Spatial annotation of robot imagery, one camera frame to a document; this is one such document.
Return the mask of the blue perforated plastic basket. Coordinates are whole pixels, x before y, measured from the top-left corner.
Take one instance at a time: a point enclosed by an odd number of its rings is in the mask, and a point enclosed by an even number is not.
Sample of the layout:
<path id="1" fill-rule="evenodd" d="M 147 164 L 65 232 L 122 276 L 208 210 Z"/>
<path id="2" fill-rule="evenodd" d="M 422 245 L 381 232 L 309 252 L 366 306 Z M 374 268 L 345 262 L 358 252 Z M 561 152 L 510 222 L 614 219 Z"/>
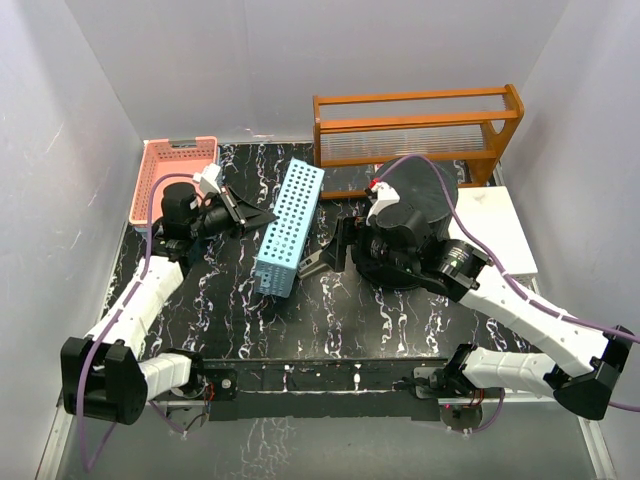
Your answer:
<path id="1" fill-rule="evenodd" d="M 322 190 L 324 171 L 292 159 L 289 163 L 254 270 L 257 293 L 287 298 L 292 290 Z"/>

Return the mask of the large black plastic bucket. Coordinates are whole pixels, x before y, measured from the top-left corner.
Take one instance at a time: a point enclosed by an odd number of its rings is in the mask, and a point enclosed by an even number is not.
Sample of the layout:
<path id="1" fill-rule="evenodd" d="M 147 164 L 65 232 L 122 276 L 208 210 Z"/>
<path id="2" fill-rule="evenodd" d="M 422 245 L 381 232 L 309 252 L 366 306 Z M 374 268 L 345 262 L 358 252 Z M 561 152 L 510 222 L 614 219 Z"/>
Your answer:
<path id="1" fill-rule="evenodd" d="M 369 226 L 389 245 L 392 265 L 373 273 L 357 271 L 378 287 L 420 288 L 448 237 L 451 208 L 458 200 L 457 179 L 420 155 L 387 162 L 375 178 L 387 182 L 400 196 L 399 203 L 382 210 Z"/>

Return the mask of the white perforated plastic basket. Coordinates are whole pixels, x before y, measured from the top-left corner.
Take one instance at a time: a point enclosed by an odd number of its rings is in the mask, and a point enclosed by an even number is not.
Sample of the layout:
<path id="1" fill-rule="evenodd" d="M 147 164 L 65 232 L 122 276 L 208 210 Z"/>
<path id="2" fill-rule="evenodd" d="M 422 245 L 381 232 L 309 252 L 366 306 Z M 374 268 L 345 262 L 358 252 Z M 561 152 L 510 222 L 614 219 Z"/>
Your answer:
<path id="1" fill-rule="evenodd" d="M 538 268 L 505 186 L 459 189 L 456 213 L 516 281 L 532 285 Z"/>

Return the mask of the black silver stapler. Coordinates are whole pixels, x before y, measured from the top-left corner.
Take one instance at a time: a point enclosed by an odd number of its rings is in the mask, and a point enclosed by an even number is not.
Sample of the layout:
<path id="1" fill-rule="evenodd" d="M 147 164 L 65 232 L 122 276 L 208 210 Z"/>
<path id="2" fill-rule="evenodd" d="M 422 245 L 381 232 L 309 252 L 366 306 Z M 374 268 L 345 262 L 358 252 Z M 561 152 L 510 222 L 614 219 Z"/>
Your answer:
<path id="1" fill-rule="evenodd" d="M 297 277 L 304 280 L 330 270 L 323 250 L 318 250 L 303 259 L 297 269 Z"/>

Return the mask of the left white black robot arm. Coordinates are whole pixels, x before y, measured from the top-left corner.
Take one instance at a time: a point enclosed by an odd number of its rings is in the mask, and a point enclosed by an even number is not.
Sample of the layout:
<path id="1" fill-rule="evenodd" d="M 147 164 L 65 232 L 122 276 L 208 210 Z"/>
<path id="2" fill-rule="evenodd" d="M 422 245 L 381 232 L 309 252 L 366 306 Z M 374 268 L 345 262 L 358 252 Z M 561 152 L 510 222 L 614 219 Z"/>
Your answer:
<path id="1" fill-rule="evenodd" d="M 226 186 L 187 179 L 167 185 L 145 256 L 122 295 L 84 337 L 70 337 L 61 348 L 65 411 L 131 425 L 148 401 L 169 391 L 186 399 L 200 396 L 207 383 L 202 356 L 171 348 L 142 360 L 144 340 L 210 239 L 239 238 L 276 218 Z"/>

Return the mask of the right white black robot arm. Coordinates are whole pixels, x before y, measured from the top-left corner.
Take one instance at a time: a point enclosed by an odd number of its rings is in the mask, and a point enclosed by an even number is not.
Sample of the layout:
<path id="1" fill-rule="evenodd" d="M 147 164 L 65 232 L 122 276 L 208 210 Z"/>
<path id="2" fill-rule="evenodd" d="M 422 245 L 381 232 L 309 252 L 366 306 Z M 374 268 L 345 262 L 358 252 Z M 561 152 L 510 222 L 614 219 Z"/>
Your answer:
<path id="1" fill-rule="evenodd" d="M 299 278 L 341 272 L 351 255 L 370 282 L 444 296 L 493 318 L 537 349 L 513 353 L 461 345 L 426 382 L 428 388 L 460 397 L 487 388 L 523 390 L 552 397 L 580 417 L 604 418 L 633 345 L 631 332 L 579 324 L 514 281 L 486 252 L 437 237 L 422 213 L 405 202 L 372 211 L 339 219 L 329 244 L 300 263 Z"/>

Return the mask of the orange wooden shelf rack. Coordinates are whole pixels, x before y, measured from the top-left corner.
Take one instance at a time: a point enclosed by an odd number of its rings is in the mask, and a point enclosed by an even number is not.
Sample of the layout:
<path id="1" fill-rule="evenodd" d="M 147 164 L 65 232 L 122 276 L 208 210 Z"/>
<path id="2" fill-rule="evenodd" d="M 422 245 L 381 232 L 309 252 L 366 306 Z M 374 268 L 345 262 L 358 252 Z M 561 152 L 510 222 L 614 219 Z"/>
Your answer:
<path id="1" fill-rule="evenodd" d="M 525 115 L 512 84 L 498 87 L 313 97 L 314 165 L 381 166 L 421 154 L 461 161 L 465 187 L 486 185 Z"/>

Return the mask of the black front mounting rail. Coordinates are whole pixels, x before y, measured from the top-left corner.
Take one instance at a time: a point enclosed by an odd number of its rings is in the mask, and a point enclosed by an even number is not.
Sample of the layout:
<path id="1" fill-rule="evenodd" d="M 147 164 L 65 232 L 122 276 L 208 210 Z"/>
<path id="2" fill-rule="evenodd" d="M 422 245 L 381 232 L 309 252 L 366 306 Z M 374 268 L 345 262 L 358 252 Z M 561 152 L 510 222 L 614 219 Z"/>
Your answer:
<path id="1" fill-rule="evenodd" d="M 482 393 L 440 390 L 444 359 L 207 359 L 204 385 L 171 407 L 202 407 L 210 421 L 253 418 L 407 417 L 438 421 L 450 408 L 477 407 Z"/>

